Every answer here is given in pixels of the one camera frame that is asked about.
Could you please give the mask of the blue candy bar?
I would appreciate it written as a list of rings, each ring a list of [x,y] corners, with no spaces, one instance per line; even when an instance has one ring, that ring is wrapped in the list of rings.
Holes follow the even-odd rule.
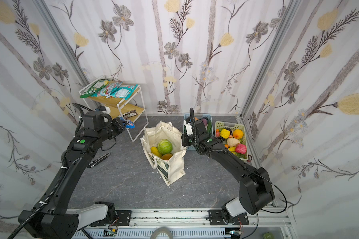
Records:
[[[133,128],[135,128],[135,125],[134,125],[134,123],[133,123],[131,120],[129,120],[129,119],[124,119],[123,117],[120,117],[120,120],[121,120],[121,122],[122,122],[124,128],[126,128],[126,129],[133,129]]]

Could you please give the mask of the cream canvas grocery bag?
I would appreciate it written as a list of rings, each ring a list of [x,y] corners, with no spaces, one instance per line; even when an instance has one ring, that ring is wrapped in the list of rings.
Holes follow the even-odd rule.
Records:
[[[142,148],[149,164],[158,170],[167,186],[185,175],[186,147],[181,145],[182,133],[171,122],[159,122],[144,129]]]

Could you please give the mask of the green cabbage toy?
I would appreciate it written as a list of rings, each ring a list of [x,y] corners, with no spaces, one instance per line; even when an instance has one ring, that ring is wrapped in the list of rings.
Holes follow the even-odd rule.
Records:
[[[173,145],[168,139],[162,139],[159,141],[157,149],[160,154],[164,155],[172,152]]]

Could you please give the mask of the orange bell pepper toy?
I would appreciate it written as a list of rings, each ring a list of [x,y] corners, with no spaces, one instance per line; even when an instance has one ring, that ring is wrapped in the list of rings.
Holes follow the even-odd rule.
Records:
[[[169,159],[172,158],[172,156],[173,155],[171,153],[167,153],[167,154],[162,155],[161,159],[162,160],[169,160]]]

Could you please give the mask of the yellow banana toy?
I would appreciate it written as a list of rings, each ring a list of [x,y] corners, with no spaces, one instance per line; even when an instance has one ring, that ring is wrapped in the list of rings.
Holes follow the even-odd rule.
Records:
[[[156,147],[152,146],[150,148],[150,150],[151,150],[152,154],[154,154],[155,156],[157,156],[159,158],[162,158],[163,155],[159,152],[159,150]]]

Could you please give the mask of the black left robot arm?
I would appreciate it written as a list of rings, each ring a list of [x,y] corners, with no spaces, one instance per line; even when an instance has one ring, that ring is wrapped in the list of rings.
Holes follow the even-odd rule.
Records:
[[[117,220],[114,203],[98,202],[73,210],[68,209],[68,204],[97,151],[103,149],[105,141],[120,135],[127,122],[81,104],[74,103],[73,106],[80,112],[80,121],[74,138],[61,155],[61,167],[39,202],[31,210],[21,212],[18,217],[20,224],[10,234],[11,239],[22,229],[34,238],[70,239],[87,226],[104,226]]]

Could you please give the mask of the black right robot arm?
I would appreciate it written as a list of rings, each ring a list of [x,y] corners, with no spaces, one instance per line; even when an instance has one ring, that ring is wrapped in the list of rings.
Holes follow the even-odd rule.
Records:
[[[210,136],[201,120],[195,120],[193,108],[189,109],[189,120],[184,123],[186,133],[181,136],[182,146],[193,146],[200,155],[221,164],[239,183],[238,197],[221,207],[222,218],[232,223],[240,215],[255,215],[275,199],[273,188],[266,169],[255,168],[239,159],[229,151],[222,141]]]

